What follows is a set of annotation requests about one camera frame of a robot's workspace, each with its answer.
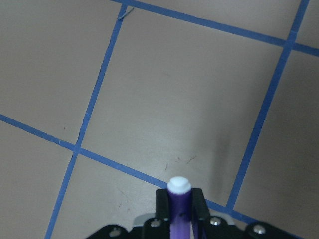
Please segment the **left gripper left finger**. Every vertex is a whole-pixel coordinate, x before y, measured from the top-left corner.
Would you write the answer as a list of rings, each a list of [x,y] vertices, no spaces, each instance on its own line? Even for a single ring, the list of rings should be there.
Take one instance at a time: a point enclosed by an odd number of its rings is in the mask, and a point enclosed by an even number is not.
[[[167,189],[156,190],[155,217],[166,222],[170,221],[170,205]]]

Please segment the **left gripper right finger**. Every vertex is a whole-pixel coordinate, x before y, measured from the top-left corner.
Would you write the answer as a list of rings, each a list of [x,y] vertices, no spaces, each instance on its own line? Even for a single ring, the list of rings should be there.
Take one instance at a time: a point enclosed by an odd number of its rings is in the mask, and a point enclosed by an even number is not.
[[[192,188],[191,202],[191,219],[193,222],[205,221],[210,212],[204,197],[203,191],[200,188]]]

